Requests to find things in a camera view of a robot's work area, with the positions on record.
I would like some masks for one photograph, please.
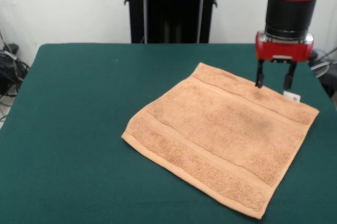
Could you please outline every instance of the cable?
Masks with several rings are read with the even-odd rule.
[[[333,53],[336,52],[336,51],[337,51],[337,47],[335,47],[335,48],[334,48],[333,50],[331,50],[330,52],[324,54],[322,57],[317,58],[316,61],[321,60],[321,59],[324,59],[324,58],[328,57],[329,55],[333,54]]]
[[[319,69],[320,67],[324,67],[324,66],[327,66],[327,65],[329,65],[330,64],[330,62],[322,62],[322,63],[320,63],[320,64],[317,64],[317,65],[315,65],[315,66],[312,66],[311,67],[311,70],[316,70],[316,69]]]
[[[13,85],[16,92],[19,90],[29,69],[30,67],[15,55],[0,50],[0,94],[15,97],[15,93],[8,91]]]
[[[311,69],[314,71],[316,69],[319,69],[320,67],[326,66],[326,68],[324,69],[323,72],[320,72],[319,74],[315,73],[316,77],[320,78],[320,77],[324,76],[325,74],[327,74],[327,72],[330,70],[330,65],[333,65],[333,64],[337,64],[337,60],[332,61],[332,62],[323,62],[321,64],[315,65],[314,67],[316,67],[316,68],[311,67]]]
[[[1,39],[2,43],[6,46],[6,48],[9,50],[9,52],[12,54],[12,53],[13,53],[13,52],[12,52],[12,49],[11,49],[11,47],[8,46],[7,43],[5,42],[5,40],[4,40],[3,36],[2,36],[1,30],[0,30],[0,39]]]
[[[0,118],[0,122],[3,122],[2,120],[5,119],[5,118],[7,118],[7,115],[2,116],[2,117]]]
[[[329,69],[330,69],[330,65],[328,64],[327,67],[325,68],[325,70],[323,72],[321,72],[319,74],[316,74],[316,77],[320,78],[320,77],[324,76],[325,74],[327,74],[327,72],[329,71]]]
[[[3,103],[3,102],[1,102],[1,101],[0,101],[0,105],[3,105],[3,106],[5,106],[5,107],[12,107],[11,105],[5,104],[5,103]]]

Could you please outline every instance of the towel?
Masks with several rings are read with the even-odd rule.
[[[199,64],[122,138],[219,203],[261,219],[319,111]]]

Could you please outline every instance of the black metal frame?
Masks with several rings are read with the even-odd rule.
[[[203,0],[200,39],[198,39],[201,0],[128,0],[132,43],[208,43],[214,0]]]

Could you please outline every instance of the green table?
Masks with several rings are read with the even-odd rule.
[[[40,48],[0,131],[0,223],[256,223],[122,139],[129,119],[198,62],[254,80],[253,45]],[[282,91],[288,67],[265,65]],[[337,113],[307,65],[293,91],[321,113],[261,223],[336,223]]]

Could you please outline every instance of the white label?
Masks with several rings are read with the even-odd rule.
[[[283,95],[290,100],[296,101],[297,103],[299,103],[301,101],[301,96],[297,95],[295,93],[291,93],[289,91],[283,91]]]

